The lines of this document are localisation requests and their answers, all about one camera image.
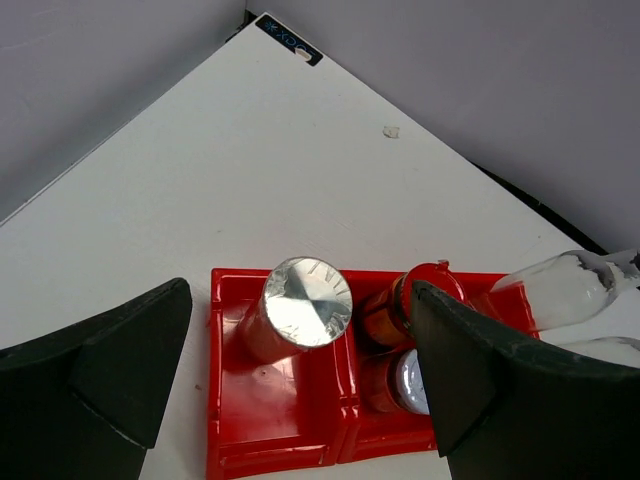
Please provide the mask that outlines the silver lid white powder jar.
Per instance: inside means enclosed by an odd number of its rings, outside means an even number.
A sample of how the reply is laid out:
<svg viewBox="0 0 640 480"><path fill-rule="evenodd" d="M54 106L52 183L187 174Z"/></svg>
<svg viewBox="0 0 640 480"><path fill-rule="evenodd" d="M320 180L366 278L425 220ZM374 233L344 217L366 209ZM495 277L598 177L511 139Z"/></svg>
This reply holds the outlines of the silver lid white powder jar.
<svg viewBox="0 0 640 480"><path fill-rule="evenodd" d="M239 322L249 354L272 364L326 347L344 335L353 314L348 281L314 257L289 258L272 269Z"/></svg>

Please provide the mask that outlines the white lid brown spice jar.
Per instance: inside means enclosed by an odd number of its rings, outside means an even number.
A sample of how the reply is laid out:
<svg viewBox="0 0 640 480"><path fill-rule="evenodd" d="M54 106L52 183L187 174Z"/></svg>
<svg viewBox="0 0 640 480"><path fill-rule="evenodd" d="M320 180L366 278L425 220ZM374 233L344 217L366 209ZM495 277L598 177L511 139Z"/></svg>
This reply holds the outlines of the white lid brown spice jar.
<svg viewBox="0 0 640 480"><path fill-rule="evenodd" d="M368 358L361 366L360 386L363 400L375 411L430 414L416 349Z"/></svg>

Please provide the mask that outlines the red lid dark sauce jar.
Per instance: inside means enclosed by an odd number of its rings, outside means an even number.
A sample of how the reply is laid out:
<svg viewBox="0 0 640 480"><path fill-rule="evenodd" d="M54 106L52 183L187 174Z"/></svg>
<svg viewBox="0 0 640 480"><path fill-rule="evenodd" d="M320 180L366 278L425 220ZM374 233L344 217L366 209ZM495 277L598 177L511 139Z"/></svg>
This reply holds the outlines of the red lid dark sauce jar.
<svg viewBox="0 0 640 480"><path fill-rule="evenodd" d="M359 307L358 325L369 341L386 349L406 344L411 338L410 302L413 281L427 281L465 303L463 285L449 270L449 262L423 263L397 276L381 292Z"/></svg>

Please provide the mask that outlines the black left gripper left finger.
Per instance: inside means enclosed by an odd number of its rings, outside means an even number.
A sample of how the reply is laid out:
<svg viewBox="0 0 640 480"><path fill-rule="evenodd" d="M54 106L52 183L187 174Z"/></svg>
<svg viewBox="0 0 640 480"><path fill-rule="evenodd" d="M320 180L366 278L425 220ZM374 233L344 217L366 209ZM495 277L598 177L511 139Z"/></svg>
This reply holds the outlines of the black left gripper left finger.
<svg viewBox="0 0 640 480"><path fill-rule="evenodd" d="M136 479L159 435L189 328L174 278L1 352L4 479Z"/></svg>

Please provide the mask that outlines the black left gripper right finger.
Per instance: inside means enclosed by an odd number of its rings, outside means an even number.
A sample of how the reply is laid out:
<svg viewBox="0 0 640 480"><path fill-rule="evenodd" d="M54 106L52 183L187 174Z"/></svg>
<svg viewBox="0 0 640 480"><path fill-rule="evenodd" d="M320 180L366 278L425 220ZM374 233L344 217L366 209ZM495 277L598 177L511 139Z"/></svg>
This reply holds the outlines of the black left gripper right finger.
<svg viewBox="0 0 640 480"><path fill-rule="evenodd" d="M639 372L529 337L416 281L411 326L455 479L635 479Z"/></svg>

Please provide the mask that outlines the clear liquid glass bottle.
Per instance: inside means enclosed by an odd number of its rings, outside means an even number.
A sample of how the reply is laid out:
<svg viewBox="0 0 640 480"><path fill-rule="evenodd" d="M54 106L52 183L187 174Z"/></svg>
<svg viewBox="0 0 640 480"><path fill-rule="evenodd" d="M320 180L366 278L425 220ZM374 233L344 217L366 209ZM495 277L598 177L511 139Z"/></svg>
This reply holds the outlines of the clear liquid glass bottle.
<svg viewBox="0 0 640 480"><path fill-rule="evenodd" d="M488 300L501 316L524 314L531 332L584 323L639 286L639 250L571 250L498 280Z"/></svg>

